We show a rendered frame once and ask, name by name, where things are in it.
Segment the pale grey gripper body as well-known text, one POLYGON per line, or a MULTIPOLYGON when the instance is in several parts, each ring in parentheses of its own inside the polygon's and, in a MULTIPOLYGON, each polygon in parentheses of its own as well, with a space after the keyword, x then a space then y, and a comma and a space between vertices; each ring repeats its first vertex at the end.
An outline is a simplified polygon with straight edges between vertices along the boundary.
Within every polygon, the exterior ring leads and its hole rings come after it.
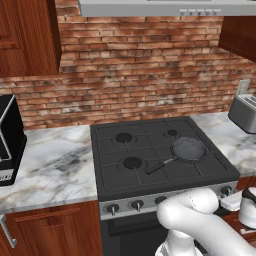
POLYGON ((220 200, 220 205, 228 211, 235 212, 240 209, 241 200, 242 200, 242 192, 239 191, 230 196, 222 198, 220 200))

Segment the dark grey stove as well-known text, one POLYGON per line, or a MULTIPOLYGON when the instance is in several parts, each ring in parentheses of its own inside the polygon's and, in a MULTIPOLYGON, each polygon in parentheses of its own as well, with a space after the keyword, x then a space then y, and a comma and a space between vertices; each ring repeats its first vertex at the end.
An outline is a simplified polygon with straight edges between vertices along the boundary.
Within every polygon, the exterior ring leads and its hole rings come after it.
POLYGON ((188 116, 117 122, 90 128, 96 176, 100 223, 145 213, 156 213, 155 199, 171 197, 196 187, 219 190, 231 186, 235 192, 239 171, 188 116), (172 156, 170 147, 180 137, 202 141, 207 156, 196 163, 175 160, 152 173, 146 170, 172 156), (144 202, 140 211, 132 201, 144 202), (106 206, 116 203, 112 215, 106 206))

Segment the dark wood drawer front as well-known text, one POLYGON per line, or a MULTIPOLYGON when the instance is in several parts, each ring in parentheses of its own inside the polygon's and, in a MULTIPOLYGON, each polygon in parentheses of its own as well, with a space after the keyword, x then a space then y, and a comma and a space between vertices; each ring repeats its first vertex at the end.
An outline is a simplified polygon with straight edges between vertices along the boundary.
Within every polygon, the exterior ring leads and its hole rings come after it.
POLYGON ((236 186, 237 191, 248 187, 256 187, 256 176, 240 177, 236 186))

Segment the black frying pan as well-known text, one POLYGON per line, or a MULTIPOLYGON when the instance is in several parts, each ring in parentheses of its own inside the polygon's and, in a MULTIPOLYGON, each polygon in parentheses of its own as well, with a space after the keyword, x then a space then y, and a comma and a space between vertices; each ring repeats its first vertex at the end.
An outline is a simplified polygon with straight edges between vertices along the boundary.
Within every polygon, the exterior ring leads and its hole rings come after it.
POLYGON ((180 137, 176 139, 172 143, 170 150, 172 156, 167 160, 148 168, 146 170, 147 175, 151 175, 171 161, 181 160, 183 162, 196 163, 203 160, 208 154, 208 149, 202 141, 189 137, 180 137))

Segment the silver toaster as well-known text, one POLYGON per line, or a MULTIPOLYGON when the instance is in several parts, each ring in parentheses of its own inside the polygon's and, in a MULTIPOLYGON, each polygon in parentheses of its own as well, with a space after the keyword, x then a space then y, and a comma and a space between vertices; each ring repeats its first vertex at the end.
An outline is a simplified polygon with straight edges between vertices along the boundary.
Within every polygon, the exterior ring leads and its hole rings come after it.
POLYGON ((240 94, 234 97, 228 117, 249 134, 256 134, 256 97, 240 94))

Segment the black oven door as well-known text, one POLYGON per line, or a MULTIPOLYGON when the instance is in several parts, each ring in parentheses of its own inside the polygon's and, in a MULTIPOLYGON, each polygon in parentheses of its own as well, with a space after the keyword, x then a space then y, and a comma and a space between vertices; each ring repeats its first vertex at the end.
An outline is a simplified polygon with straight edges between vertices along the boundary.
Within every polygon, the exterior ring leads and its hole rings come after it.
POLYGON ((103 256, 155 256, 168 230, 155 212, 100 223, 103 256))

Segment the dark wood cupboard door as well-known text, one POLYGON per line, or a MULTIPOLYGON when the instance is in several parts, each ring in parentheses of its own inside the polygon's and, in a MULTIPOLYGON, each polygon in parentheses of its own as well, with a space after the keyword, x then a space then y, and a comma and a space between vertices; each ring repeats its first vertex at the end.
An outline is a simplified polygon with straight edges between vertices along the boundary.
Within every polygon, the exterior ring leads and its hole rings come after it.
POLYGON ((9 213, 13 256, 102 256, 98 202, 9 213))

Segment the grey range hood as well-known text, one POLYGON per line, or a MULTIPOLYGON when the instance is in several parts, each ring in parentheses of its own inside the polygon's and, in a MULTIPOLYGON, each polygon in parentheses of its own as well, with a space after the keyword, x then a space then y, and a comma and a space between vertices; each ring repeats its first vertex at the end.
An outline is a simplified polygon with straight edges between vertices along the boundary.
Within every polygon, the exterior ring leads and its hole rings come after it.
POLYGON ((256 0, 78 0, 86 17, 256 16, 256 0))

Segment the black coffee machine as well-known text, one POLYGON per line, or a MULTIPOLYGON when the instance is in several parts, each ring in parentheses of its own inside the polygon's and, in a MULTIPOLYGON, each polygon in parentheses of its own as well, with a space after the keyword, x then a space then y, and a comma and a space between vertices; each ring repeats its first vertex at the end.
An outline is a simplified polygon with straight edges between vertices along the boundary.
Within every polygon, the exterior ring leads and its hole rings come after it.
POLYGON ((0 187, 15 182, 26 142, 16 97, 0 96, 0 187))

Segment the grey wall socket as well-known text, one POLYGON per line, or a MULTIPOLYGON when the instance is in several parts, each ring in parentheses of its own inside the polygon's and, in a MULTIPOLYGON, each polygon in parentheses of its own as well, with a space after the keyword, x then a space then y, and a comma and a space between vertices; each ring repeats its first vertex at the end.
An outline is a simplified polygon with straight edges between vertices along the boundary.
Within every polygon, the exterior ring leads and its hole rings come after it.
POLYGON ((237 95, 246 94, 247 90, 248 90, 249 83, 250 83, 249 79, 240 80, 239 84, 238 84, 236 94, 237 95))

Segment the dark wood wall cupboard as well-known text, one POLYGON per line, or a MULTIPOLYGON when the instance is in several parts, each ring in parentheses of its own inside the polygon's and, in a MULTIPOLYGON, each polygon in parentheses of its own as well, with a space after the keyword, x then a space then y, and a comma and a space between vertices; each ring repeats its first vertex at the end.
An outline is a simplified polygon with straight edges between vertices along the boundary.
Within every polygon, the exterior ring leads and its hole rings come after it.
POLYGON ((256 63, 256 16, 226 16, 218 47, 256 63))
POLYGON ((55 0, 0 0, 0 78, 57 74, 55 0))

